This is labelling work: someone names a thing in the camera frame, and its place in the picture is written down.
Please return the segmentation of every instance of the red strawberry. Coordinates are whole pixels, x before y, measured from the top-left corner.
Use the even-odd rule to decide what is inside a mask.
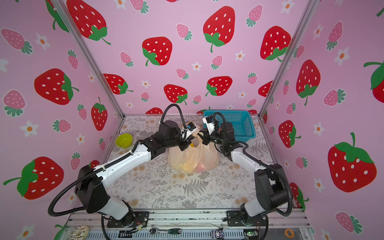
[[[293,53],[294,58],[299,58],[304,53],[304,46],[300,45],[298,48],[296,48],[295,52]]]
[[[306,60],[301,66],[296,82],[296,92],[301,98],[306,98],[304,106],[307,105],[308,96],[314,94],[320,83],[320,71],[312,60]]]
[[[384,103],[384,62],[368,62],[364,64],[364,67],[369,65],[380,65],[371,76],[371,90],[373,96]]]
[[[193,104],[198,105],[200,102],[201,102],[201,96],[200,95],[196,95],[193,98]]]
[[[81,117],[82,120],[87,119],[87,110],[84,108],[84,105],[77,105],[77,111],[79,111],[79,117]]]
[[[272,81],[262,85],[260,88],[259,88],[259,95],[263,96],[263,97],[266,97],[268,92],[269,92],[269,89],[271,88],[271,85],[272,85]]]
[[[220,47],[227,44],[235,32],[235,11],[229,6],[220,8],[208,18],[203,27],[205,40]]]
[[[189,78],[187,71],[185,71],[184,69],[178,68],[176,69],[176,73],[179,78],[182,78],[184,80]]]
[[[296,137],[296,128],[290,120],[280,124],[278,131],[281,140],[287,148],[290,148],[295,144],[295,138],[301,138],[301,136]]]
[[[213,70],[216,70],[219,68],[219,66],[223,63],[223,56],[221,55],[218,55],[216,57],[214,57],[214,59],[212,59],[212,64],[211,64],[211,68]]]
[[[163,111],[160,108],[151,108],[145,114],[163,114]]]
[[[256,22],[260,20],[260,18],[262,17],[262,12],[263,12],[263,6],[260,4],[249,11],[248,13],[249,18],[247,18],[247,26],[249,28],[256,25]]]
[[[128,66],[129,68],[130,67],[133,67],[133,61],[132,61],[132,58],[126,54],[125,52],[121,52],[120,53],[120,59],[122,62],[125,63],[126,66]]]
[[[214,77],[207,82],[207,94],[210,93],[213,96],[221,96],[226,93],[229,87],[232,85],[232,78],[228,76]]]
[[[285,80],[284,82],[284,87],[283,87],[283,95],[287,95],[288,93],[288,90],[289,90],[289,81],[288,80]]]
[[[55,122],[53,122],[53,130],[55,130],[56,132],[66,132],[68,130],[71,129],[71,124],[65,120],[65,119],[62,119],[62,120],[56,120]]]
[[[266,124],[267,119],[268,119],[268,114],[267,114],[267,112],[265,111],[265,114],[264,114],[264,116],[263,116],[264,124]]]
[[[141,14],[147,14],[147,12],[149,12],[149,6],[147,5],[146,1],[143,1],[143,0],[130,0],[130,1],[132,4],[132,7],[136,11],[140,11]]]
[[[350,233],[353,233],[355,231],[357,234],[362,233],[362,226],[359,223],[359,220],[357,220],[354,216],[349,216],[345,212],[339,212],[335,214],[336,221],[343,227],[345,230],[347,230]]]
[[[91,109],[91,117],[97,131],[101,131],[107,122],[108,112],[104,105],[101,104],[100,98]]]
[[[204,110],[200,110],[200,111],[198,111],[196,114],[203,114],[205,111],[206,111],[206,109],[204,109]]]
[[[329,33],[329,36],[328,36],[329,42],[327,42],[328,51],[331,51],[337,45],[337,40],[341,38],[342,33],[343,33],[343,23],[338,22],[333,27],[332,31]]]
[[[33,52],[30,43],[28,41],[24,41],[24,38],[20,33],[7,28],[2,28],[1,34],[12,48],[21,50],[22,53],[28,55]]]
[[[185,88],[167,84],[164,86],[164,93],[166,94],[169,101],[172,103],[182,103],[185,102],[187,105],[187,102],[185,101],[188,98],[188,92]]]
[[[149,100],[149,94],[147,92],[143,92],[140,96],[143,102],[147,102]]]
[[[38,157],[22,170],[22,176],[7,180],[3,185],[20,179],[17,191],[26,199],[37,199],[56,188],[64,178],[63,169],[52,159]]]
[[[256,105],[257,99],[252,99],[251,101],[248,102],[247,108],[251,108],[254,105]]]
[[[273,26],[264,35],[260,56],[265,60],[273,60],[283,55],[291,42],[291,35],[279,26]]]
[[[105,150],[105,141],[103,138],[99,139],[99,145],[100,145],[100,149],[104,151]]]
[[[73,97],[71,80],[62,70],[53,68],[35,79],[36,92],[45,99],[59,105],[68,104]]]
[[[55,23],[57,21],[57,24],[59,25],[59,27],[61,29],[63,29],[64,31],[66,32],[69,32],[68,31],[68,28],[65,26],[63,20],[61,19],[61,17],[59,16],[59,13],[57,13],[57,11],[55,10],[55,7],[53,6],[51,0],[45,0],[45,3],[47,5],[47,9],[48,9],[48,12],[51,14],[51,16],[55,19],[53,21],[53,25],[52,25],[52,28],[53,30],[56,30],[55,29]]]
[[[296,110],[296,103],[290,103],[286,109],[286,113],[291,115]]]
[[[90,168],[94,168],[96,166],[99,166],[100,165],[100,162],[97,161],[97,160],[93,160],[90,164],[89,164],[89,167]]]
[[[336,103],[342,103],[346,95],[343,89],[332,90],[325,96],[324,104],[333,107]]]
[[[124,80],[124,78],[120,77],[119,75],[106,73],[103,73],[103,75],[114,94],[124,94],[127,91],[133,92],[133,90],[128,90],[127,82]]]
[[[328,152],[328,165],[335,186],[344,192],[356,191],[370,184],[376,177],[376,167],[368,153],[353,145],[341,142]]]
[[[68,55],[68,62],[73,67],[73,69],[77,69],[77,67],[79,66],[79,61],[76,58],[76,54],[74,53],[74,51],[72,51],[72,49],[70,49],[68,50]]]
[[[24,113],[25,100],[23,95],[17,90],[10,90],[4,97],[3,103],[6,105],[3,109],[11,117],[19,117]]]
[[[187,26],[178,24],[176,26],[176,30],[179,37],[184,38],[184,40],[189,41],[192,39],[192,32],[188,29]]]
[[[270,135],[273,135],[275,133],[275,127],[274,126],[271,126],[270,128],[269,128],[269,134]]]
[[[256,73],[250,73],[248,74],[248,80],[249,84],[253,85],[257,81]]]
[[[107,36],[107,23],[102,15],[82,0],[67,0],[67,8],[81,35],[94,41]]]
[[[307,198],[306,200],[304,200],[303,193],[301,192],[300,188],[297,186],[296,183],[291,182],[289,184],[289,186],[291,187],[293,198],[294,198],[294,200],[296,202],[297,207],[298,208],[303,208],[303,211],[305,211],[305,204],[304,204],[304,202],[308,202],[310,199]]]
[[[142,48],[144,56],[148,58],[146,66],[148,61],[154,65],[163,66],[168,63],[172,53],[172,43],[164,36],[145,39]]]
[[[305,157],[298,157],[296,158],[296,166],[298,166],[300,169],[307,168],[308,166],[308,161]]]
[[[73,155],[72,155],[72,159],[71,159],[71,168],[72,170],[76,170],[80,165],[80,153],[78,152],[75,152]]]

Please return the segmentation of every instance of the green strawberry stem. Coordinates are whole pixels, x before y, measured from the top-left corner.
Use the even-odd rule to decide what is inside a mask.
[[[368,62],[368,63],[364,63],[364,67],[366,66],[369,66],[369,65],[383,65],[382,63],[378,63],[378,62]]]
[[[378,13],[376,14],[376,16],[379,17],[383,12],[384,12],[384,8],[383,8],[380,12],[378,12]]]
[[[102,37],[101,37],[101,39],[104,41],[104,42],[106,42],[107,44],[109,44],[109,45],[111,45],[111,43],[108,43],[106,40],[104,40]]]
[[[353,145],[352,147],[355,147],[355,133],[351,132],[352,140],[353,140]]]
[[[5,186],[5,185],[7,185],[8,183],[10,183],[10,182],[12,182],[12,181],[14,181],[14,180],[17,180],[17,179],[21,179],[21,177],[16,177],[16,178],[9,179],[9,180],[3,182],[3,185]]]

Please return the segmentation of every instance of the teal basket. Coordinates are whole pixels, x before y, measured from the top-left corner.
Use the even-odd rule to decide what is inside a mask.
[[[251,114],[247,111],[233,111],[233,110],[205,110],[204,117],[213,115],[215,112],[220,112],[225,117],[226,122],[230,122],[235,130],[235,140],[247,142],[249,139],[256,137],[255,126],[251,118]],[[223,119],[216,115],[216,120],[219,121],[219,126],[222,124]]]

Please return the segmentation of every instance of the orange ring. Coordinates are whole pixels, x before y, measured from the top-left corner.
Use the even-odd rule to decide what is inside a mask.
[[[292,229],[290,229],[290,228],[285,229],[284,234],[285,234],[285,236],[287,236],[288,238],[293,238],[293,237],[295,236],[295,233],[294,233],[294,232],[292,231]]]

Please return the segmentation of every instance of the white flower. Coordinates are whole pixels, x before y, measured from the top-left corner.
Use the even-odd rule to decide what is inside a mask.
[[[33,135],[37,135],[37,131],[36,129],[39,127],[39,125],[35,124],[35,125],[32,125],[31,121],[27,121],[26,122],[26,126],[21,126],[20,129],[25,131],[25,137],[28,137],[29,135],[33,134]]]
[[[37,36],[36,43],[40,44],[44,50],[51,47],[51,45],[47,42],[46,36],[40,36],[40,34],[38,33],[36,33],[36,36]]]
[[[67,201],[71,205],[73,201],[76,201],[76,199],[77,199],[76,194],[74,192],[71,192],[71,195],[69,196],[69,198],[67,198]]]
[[[81,133],[79,133],[79,136],[76,138],[76,140],[78,141],[79,145],[82,144],[82,143],[85,143],[84,139],[85,139],[85,136],[81,135]]]
[[[317,26],[317,28],[315,29],[315,30],[313,30],[313,33],[314,33],[314,35],[313,35],[313,39],[315,39],[315,38],[319,38],[320,37],[320,33],[321,33],[321,31],[323,30],[323,26],[321,26],[321,24],[319,23],[319,26]]]
[[[148,86],[150,86],[148,81],[141,81],[141,85],[144,86],[145,88],[148,88]]]
[[[243,57],[245,56],[245,53],[243,53],[243,50],[241,50],[240,52],[235,53],[235,56],[236,56],[235,60],[240,60],[240,61],[242,61],[242,60],[243,60]]]
[[[32,237],[33,236],[33,231],[32,230],[33,230],[34,227],[35,227],[34,224],[32,226],[30,226],[30,227],[25,225],[23,227],[22,233],[17,235],[16,239],[26,240],[28,237]]]
[[[288,169],[289,166],[290,166],[289,163],[287,162],[287,160],[285,160],[285,161],[284,161],[284,167],[285,167],[286,169]]]
[[[313,130],[313,134],[316,134],[319,135],[319,137],[321,136],[321,132],[323,132],[325,129],[321,127],[321,122],[319,124],[314,124],[313,125],[314,127],[314,130]]]
[[[125,3],[127,2],[127,0],[113,0],[115,3],[116,3],[116,8],[117,9],[124,9],[125,10]]]
[[[344,0],[336,0],[335,4],[339,4],[339,6],[341,6],[342,3],[343,3],[343,1],[344,1]]]
[[[291,7],[295,5],[295,3],[292,2],[292,0],[288,0],[286,2],[283,2],[283,8],[281,9],[280,13],[286,12],[289,13],[291,11]]]
[[[7,72],[7,69],[5,68],[5,65],[7,65],[9,62],[5,59],[0,59],[0,71]]]
[[[198,62],[196,62],[195,64],[192,64],[192,67],[193,67],[193,70],[197,70],[197,71],[200,71],[200,68],[201,68],[201,65],[199,65]]]
[[[330,237],[329,237],[329,232],[326,232],[324,231],[323,229],[321,229],[321,232],[323,233],[321,235],[321,238],[324,239],[324,240],[332,240]]]
[[[344,50],[339,49],[339,51],[337,52],[338,56],[335,58],[334,62],[338,62],[339,66],[341,66],[344,60],[349,59],[349,54],[347,54],[348,50],[349,50],[349,47],[347,47]]]
[[[89,74],[88,77],[89,77],[89,81],[90,81],[91,83],[94,83],[94,82],[95,82],[95,76],[93,75],[93,73]]]
[[[321,190],[325,189],[324,185],[321,184],[321,179],[317,180],[316,178],[314,178],[313,180],[314,180],[313,187],[319,190],[319,192],[321,193]]]
[[[244,98],[246,95],[246,93],[244,93],[244,91],[242,91],[241,93],[239,93],[239,98]]]

